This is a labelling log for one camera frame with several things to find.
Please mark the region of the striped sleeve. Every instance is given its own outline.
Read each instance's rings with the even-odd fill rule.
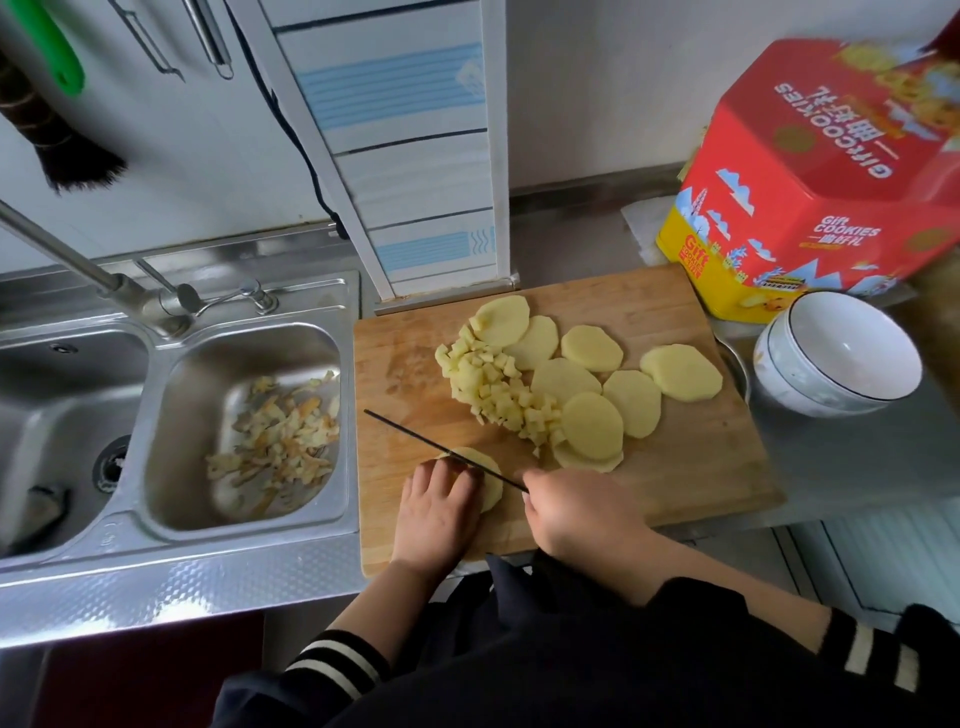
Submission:
[[[960,678],[960,635],[928,607],[909,607],[894,634],[834,609],[818,655],[846,672],[937,703],[948,699]]]
[[[328,629],[279,675],[260,671],[228,678],[211,726],[321,726],[389,673],[387,661],[363,639]]]
[[[283,673],[309,702],[319,698],[336,713],[389,676],[383,656],[349,632],[328,629],[308,644]]]

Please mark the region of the sink basin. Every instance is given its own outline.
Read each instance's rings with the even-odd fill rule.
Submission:
[[[320,327],[296,323],[219,333],[191,348],[174,367],[160,403],[156,434],[144,472],[151,516],[175,531],[197,531],[238,522],[286,516],[312,500],[320,489],[291,485],[279,495],[264,486],[271,473],[234,488],[228,479],[211,483],[205,457],[233,452],[243,435],[233,429],[238,416],[269,395],[251,400],[253,383],[276,380],[271,392],[289,393],[311,379],[329,381],[316,394],[323,410],[340,393],[341,355]],[[337,465],[338,443],[323,456]],[[327,497],[312,518],[332,521],[343,515],[344,497]]]
[[[69,490],[66,518],[31,544],[60,546],[109,501],[147,375],[136,335],[98,331],[0,348],[0,546],[35,485]]]

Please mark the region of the hanging utensil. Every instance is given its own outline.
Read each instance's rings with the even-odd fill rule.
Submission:
[[[230,52],[209,4],[206,0],[183,0],[183,6],[190,16],[193,29],[197,31],[200,44],[204,47],[206,59],[217,69],[220,78],[229,81],[233,78]]]
[[[47,61],[63,93],[76,96],[83,91],[86,81],[84,67],[80,65],[70,41],[39,0],[7,0],[7,4]]]
[[[129,11],[124,8],[117,0],[107,1],[120,16],[120,19],[123,20],[123,24],[127,26],[127,30],[131,32],[131,35],[139,44],[140,48],[143,49],[143,52],[147,54],[147,58],[150,59],[150,63],[154,65],[154,68],[164,76],[177,76],[181,81],[186,83],[183,74],[163,55],[163,51],[160,50],[160,47],[156,44],[156,41],[147,29],[143,27],[143,23],[140,22],[137,14],[134,11]]]

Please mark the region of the stainless steel sink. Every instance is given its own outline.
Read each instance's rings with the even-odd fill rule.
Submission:
[[[359,277],[348,271],[271,289],[276,313],[224,303],[176,342],[117,314],[0,330],[0,545],[16,530],[31,487],[62,484],[73,496],[45,541],[0,558],[0,592],[25,580],[252,553],[357,530]],[[317,394],[341,396],[340,440],[324,453],[332,473],[296,510],[232,518],[218,507],[204,457],[236,443],[231,426],[249,407],[251,383],[272,376],[290,389],[327,373],[336,377]]]
[[[13,540],[35,485],[69,490],[66,518],[32,544],[35,550],[68,542],[103,511],[147,362],[145,341],[124,330],[0,348],[0,545]]]
[[[239,488],[228,482],[212,486],[204,457],[232,452],[239,443],[241,435],[233,424],[259,404],[250,392],[260,377],[273,377],[276,392],[329,378],[311,393],[330,402],[340,396],[339,374],[336,343],[322,328],[307,324],[225,332],[192,348],[170,374],[147,461],[144,485],[154,518],[170,528],[191,531],[235,522],[239,509],[240,515],[253,512],[259,518],[294,510],[301,502],[294,499],[302,495],[295,492],[295,484],[277,498],[273,490],[264,490],[268,473]],[[334,465],[338,449],[333,443],[324,452]],[[239,502],[231,502],[232,497]],[[290,503],[282,502],[287,498]],[[332,510],[324,517],[340,517],[345,506],[343,500],[330,501]]]

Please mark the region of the potato slice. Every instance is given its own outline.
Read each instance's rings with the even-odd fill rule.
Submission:
[[[651,349],[640,359],[640,369],[674,400],[709,400],[723,388],[720,370],[687,344]]]
[[[578,471],[597,471],[598,473],[609,473],[623,462],[623,450],[606,460],[590,460],[567,443],[555,445],[553,448],[553,456],[561,468],[572,468]]]
[[[496,460],[491,458],[489,455],[484,454],[480,450],[473,448],[451,448],[458,455],[463,455],[469,460],[472,460],[474,463],[479,463],[484,468],[488,468],[495,473],[500,472],[500,466],[496,464]],[[439,460],[444,457],[444,455],[437,455],[435,460]],[[484,473],[483,476],[483,503],[480,506],[480,513],[486,513],[491,508],[493,508],[503,497],[503,481],[498,477],[493,477]]]
[[[560,340],[560,353],[591,372],[613,372],[623,363],[620,345],[600,327],[573,327]]]
[[[532,316],[523,338],[504,351],[515,360],[522,372],[532,372],[553,356],[560,344],[557,324],[549,316]]]
[[[522,296],[504,296],[484,303],[473,317],[483,322],[476,337],[494,347],[519,341],[530,324],[530,304]]]
[[[552,395],[560,406],[581,392],[599,395],[600,381],[579,364],[569,359],[547,359],[534,370],[530,391],[535,395]]]
[[[566,441],[590,460],[606,460],[623,450],[623,418],[598,394],[581,392],[567,400],[562,422]]]
[[[660,388],[643,372],[622,369],[603,384],[603,396],[623,418],[623,432],[646,437],[660,421]]]

